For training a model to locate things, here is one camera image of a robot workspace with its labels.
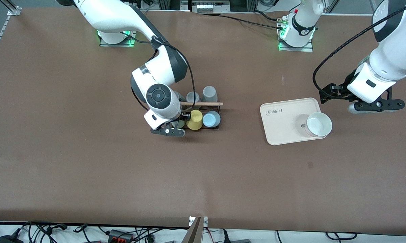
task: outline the cup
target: cup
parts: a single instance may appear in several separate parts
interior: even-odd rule
[[[199,110],[191,111],[191,119],[186,122],[186,125],[191,130],[198,130],[203,126],[203,114]]]
[[[214,128],[220,124],[221,117],[216,111],[210,111],[203,117],[203,124],[208,128]]]
[[[170,124],[172,125],[172,128],[181,129],[183,126],[185,126],[185,121],[184,120],[179,120],[179,121],[175,120],[175,121],[172,121]]]
[[[199,96],[199,94],[197,94],[196,92],[194,93],[195,94],[195,96],[196,96],[196,102],[200,102],[201,100],[200,100],[200,96]],[[193,103],[194,102],[194,95],[193,95],[193,92],[191,91],[191,92],[189,92],[187,95],[186,95],[186,102],[190,102],[190,103]],[[193,109],[200,109],[200,106],[194,106],[193,107]]]
[[[313,137],[325,137],[332,130],[332,121],[324,113],[314,112],[305,123],[305,131]]]
[[[183,97],[183,95],[181,95],[179,92],[175,91],[175,94],[176,94],[177,98],[179,99],[179,102],[186,102],[185,97]]]
[[[217,102],[218,101],[217,91],[215,90],[214,87],[206,86],[203,89],[202,101],[203,102]]]

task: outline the yellow cup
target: yellow cup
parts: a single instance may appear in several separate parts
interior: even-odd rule
[[[203,126],[203,114],[199,110],[191,111],[191,119],[186,122],[191,130],[198,130]]]

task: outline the blue cup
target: blue cup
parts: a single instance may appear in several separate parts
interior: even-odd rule
[[[208,128],[214,128],[221,122],[220,114],[216,111],[210,111],[203,117],[203,124]]]

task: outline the brown table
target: brown table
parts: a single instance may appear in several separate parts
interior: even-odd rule
[[[330,101],[327,138],[281,146],[259,114],[317,99],[313,70],[370,17],[323,16],[312,53],[278,51],[273,29],[227,18],[148,18],[186,54],[197,91],[217,88],[220,129],[151,134],[129,85],[150,46],[101,48],[77,9],[23,9],[0,43],[0,220],[186,226],[200,215],[214,228],[406,234],[406,107],[351,115]],[[320,85],[342,83],[375,47],[372,33],[353,42]],[[189,92],[189,74],[172,88]],[[394,98],[406,103],[406,80]]]

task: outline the white tray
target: white tray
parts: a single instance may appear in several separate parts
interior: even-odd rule
[[[319,103],[314,98],[261,105],[260,115],[266,140],[270,145],[280,145],[325,138],[312,137],[301,126],[314,112],[320,112]]]

